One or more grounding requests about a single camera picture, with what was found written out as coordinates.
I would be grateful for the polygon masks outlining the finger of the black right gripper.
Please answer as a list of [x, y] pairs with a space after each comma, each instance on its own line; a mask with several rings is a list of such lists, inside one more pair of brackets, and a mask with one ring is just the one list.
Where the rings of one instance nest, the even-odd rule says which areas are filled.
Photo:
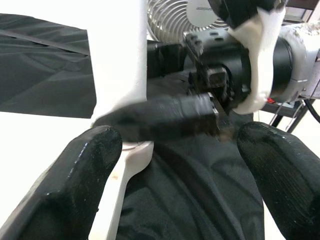
[[179, 43], [147, 42], [147, 78], [156, 78], [184, 69], [187, 50]]
[[208, 94], [165, 96], [121, 107], [99, 117], [94, 127], [111, 126], [124, 142], [167, 141], [217, 135], [219, 112]]

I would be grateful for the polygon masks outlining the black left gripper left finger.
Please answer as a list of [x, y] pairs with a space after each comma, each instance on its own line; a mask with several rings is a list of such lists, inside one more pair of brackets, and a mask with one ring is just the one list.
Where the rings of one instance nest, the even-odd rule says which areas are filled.
[[123, 142], [102, 125], [68, 143], [0, 229], [3, 240], [86, 240]]

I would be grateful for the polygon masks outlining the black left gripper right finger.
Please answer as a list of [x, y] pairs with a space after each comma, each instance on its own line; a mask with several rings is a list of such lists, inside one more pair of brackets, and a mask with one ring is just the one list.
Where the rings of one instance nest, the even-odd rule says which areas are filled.
[[236, 143], [283, 237], [320, 238], [320, 159], [299, 138], [263, 122], [240, 127]]

